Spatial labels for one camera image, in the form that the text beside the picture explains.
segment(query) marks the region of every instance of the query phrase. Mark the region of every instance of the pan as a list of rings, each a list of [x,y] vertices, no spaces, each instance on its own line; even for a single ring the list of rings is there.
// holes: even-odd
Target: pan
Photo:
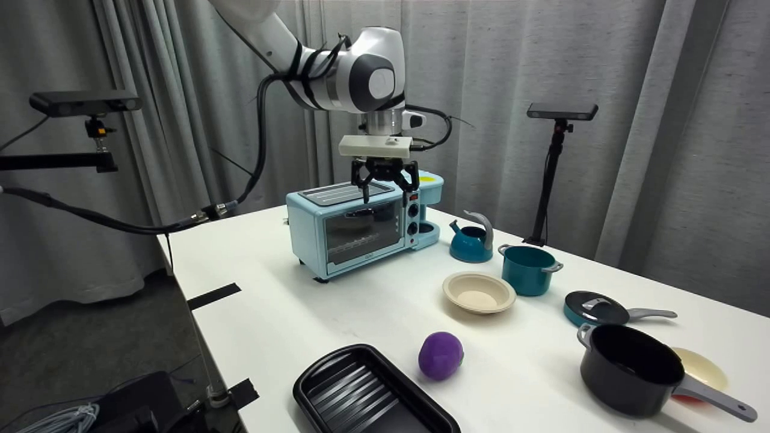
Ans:
[[[656,311],[656,309],[624,309],[610,297],[594,293],[594,292],[574,292],[563,299],[563,316],[575,326],[624,326],[635,322],[646,318],[677,318],[675,311]]]

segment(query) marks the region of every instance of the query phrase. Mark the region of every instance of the frying pan handle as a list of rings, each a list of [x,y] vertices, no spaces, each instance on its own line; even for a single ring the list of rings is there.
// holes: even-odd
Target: frying pan handle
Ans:
[[[628,309],[628,321],[642,321],[642,318],[677,318],[675,311],[652,311],[652,309]]]

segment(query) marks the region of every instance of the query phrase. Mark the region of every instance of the white table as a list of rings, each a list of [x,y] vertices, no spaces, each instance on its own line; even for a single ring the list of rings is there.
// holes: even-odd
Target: white table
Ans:
[[[429,213],[444,227],[442,243],[404,253],[330,284],[319,284],[290,246],[286,209],[275,208],[174,237],[176,276],[186,299],[237,282],[244,292],[195,311],[205,342],[226,380],[251,379],[260,399],[242,411],[249,430],[304,430],[291,397],[295,380],[322,353],[346,344],[373,344],[468,433],[510,430],[770,430],[770,321],[665,286],[614,268],[551,250],[565,270],[541,299],[519,299],[510,314],[478,318],[444,302],[449,274],[475,270],[500,274],[497,255],[484,265],[450,257],[455,220]],[[497,246],[521,238],[497,232]],[[563,318],[563,297],[590,290],[624,305],[673,309],[675,326],[635,326],[673,347],[706,353],[730,376],[730,394],[753,405],[744,423],[706,405],[670,403],[656,419],[628,419],[599,406],[580,380],[582,347]],[[455,332],[466,363],[446,382],[417,369],[432,332]]]

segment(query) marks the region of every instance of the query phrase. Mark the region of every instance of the light blue toaster oven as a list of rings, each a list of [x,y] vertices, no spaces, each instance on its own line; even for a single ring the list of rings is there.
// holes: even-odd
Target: light blue toaster oven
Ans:
[[[286,195],[295,255],[319,282],[362,270],[404,250],[438,243],[438,227],[426,208],[442,202],[444,179],[419,174],[419,190],[408,201],[395,184],[373,180],[368,204],[352,184],[336,184]]]

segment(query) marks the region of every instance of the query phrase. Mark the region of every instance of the cooking pot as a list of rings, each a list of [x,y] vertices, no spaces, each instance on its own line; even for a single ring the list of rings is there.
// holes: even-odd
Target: cooking pot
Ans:
[[[521,297],[547,293],[551,274],[563,268],[553,255],[533,246],[500,246],[499,253],[503,255],[503,280]]]
[[[663,342],[624,326],[582,326],[579,340],[587,347],[580,376],[604,405],[630,415],[652,417],[673,394],[698,397],[744,422],[756,422],[756,409],[706,382],[687,376],[680,357]]]

